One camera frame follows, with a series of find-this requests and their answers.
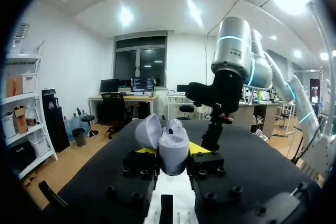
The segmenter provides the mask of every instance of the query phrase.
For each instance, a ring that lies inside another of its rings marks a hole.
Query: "black tabletop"
[[[104,189],[115,181],[122,159],[129,151],[141,148],[134,136],[140,122],[132,121],[115,135],[58,195],[69,204],[104,201]],[[208,124],[209,121],[183,121],[190,141],[196,144],[201,143]],[[266,202],[278,193],[293,191],[301,182],[309,185],[313,197],[319,191],[318,185],[289,159],[243,127],[224,125],[219,144],[227,174],[244,189],[245,202]],[[47,206],[45,212],[52,213],[52,207]]]

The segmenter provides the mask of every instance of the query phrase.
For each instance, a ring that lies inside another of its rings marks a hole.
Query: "stool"
[[[81,119],[83,122],[88,122],[88,124],[89,124],[89,129],[90,129],[89,137],[91,137],[93,135],[98,135],[98,131],[95,131],[95,130],[91,129],[90,122],[93,121],[94,119],[95,119],[95,117],[93,115],[85,115]]]
[[[192,105],[181,105],[180,106],[180,111],[184,112],[184,115],[185,115],[185,113],[193,113],[195,111],[195,108]],[[191,120],[190,118],[187,118],[185,116],[182,116],[182,117],[179,117],[179,118],[176,118],[176,119],[178,119],[178,120]]]
[[[286,127],[286,126],[285,126],[285,120],[286,120],[286,118],[289,118],[289,114],[284,114],[284,113],[283,113],[283,114],[281,114],[281,116],[282,116],[282,118],[283,118],[283,120],[284,120],[284,121],[283,121],[284,123],[283,123],[283,125],[279,125],[279,127],[283,129],[283,128]]]

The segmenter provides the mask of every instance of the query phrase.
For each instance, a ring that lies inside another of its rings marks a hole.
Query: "white shelf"
[[[19,140],[20,138],[22,138],[24,136],[27,136],[34,131],[42,129],[43,126],[44,126],[43,123],[38,124],[38,125],[34,125],[34,126],[29,126],[28,131],[26,131],[25,133],[23,133],[23,134],[18,133],[15,136],[12,136],[9,139],[6,139],[6,145],[13,144],[15,141]]]
[[[37,54],[7,54],[6,64],[35,63],[39,59],[41,59],[41,55]]]
[[[49,150],[46,154],[44,154],[42,157],[37,157],[33,162],[31,162],[30,165],[28,165],[22,172],[19,173],[18,178],[22,179],[24,176],[26,176],[31,170],[33,170],[36,166],[38,166],[40,163],[42,163],[44,160],[46,160],[48,157],[52,156],[52,151]]]
[[[1,105],[7,104],[7,103],[10,103],[10,102],[15,102],[15,101],[22,100],[22,99],[26,99],[26,98],[38,97],[38,96],[39,96],[39,93],[37,93],[37,92],[19,94],[19,95],[15,95],[13,97],[8,97],[8,98],[1,99]]]

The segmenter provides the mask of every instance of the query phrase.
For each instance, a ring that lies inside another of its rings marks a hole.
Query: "shelving unit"
[[[39,96],[39,93],[37,93],[37,92],[19,94],[19,95],[15,95],[13,97],[8,97],[8,98],[1,99],[1,105],[7,104],[7,103],[10,103],[10,102],[15,102],[15,101],[27,99],[27,98],[31,98],[31,97],[38,97],[38,96]]]
[[[31,170],[33,170],[36,166],[46,160],[48,157],[52,156],[52,150],[47,151],[42,157],[37,157],[30,165],[28,165],[22,172],[19,173],[18,178],[22,179],[26,176]]]
[[[34,73],[37,73],[37,78],[35,82],[36,90],[38,90],[39,87],[39,67],[41,62],[41,55],[39,54],[7,54],[6,56],[6,65],[26,65],[26,64],[32,64],[34,65]],[[32,171],[36,166],[38,166],[40,163],[42,163],[47,158],[54,156],[55,160],[58,160],[58,157],[56,155],[56,152],[54,150],[54,147],[52,145],[52,142],[50,140],[50,136],[48,133],[47,125],[45,124],[45,116],[43,112],[43,104],[42,104],[42,97],[41,97],[41,91],[38,92],[32,92],[32,93],[25,93],[16,95],[13,97],[8,97],[1,99],[0,103],[1,106],[4,106],[6,104],[10,104],[12,102],[16,102],[13,104],[13,109],[16,104],[18,104],[18,101],[23,99],[34,99],[34,110],[36,114],[36,120],[40,123],[38,125],[34,126],[28,126],[28,131],[23,134],[16,134],[15,136],[6,139],[6,145],[12,145],[19,139],[28,136],[31,133],[41,131],[44,136],[46,136],[48,145],[49,145],[49,151],[44,154],[43,156],[39,157],[37,156],[36,159],[30,163],[23,171],[21,171],[18,174],[18,178],[22,179],[24,176],[26,176],[30,171]]]
[[[13,144],[15,141],[19,140],[20,138],[28,136],[30,133],[33,133],[37,130],[40,130],[43,127],[44,127],[43,123],[38,124],[38,125],[34,125],[34,126],[28,126],[28,131],[26,131],[25,133],[23,133],[23,134],[18,133],[15,136],[12,136],[9,139],[6,139],[6,145]]]

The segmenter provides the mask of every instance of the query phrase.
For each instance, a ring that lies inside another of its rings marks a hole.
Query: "window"
[[[155,78],[156,87],[165,87],[166,36],[117,40],[114,57],[114,78]]]

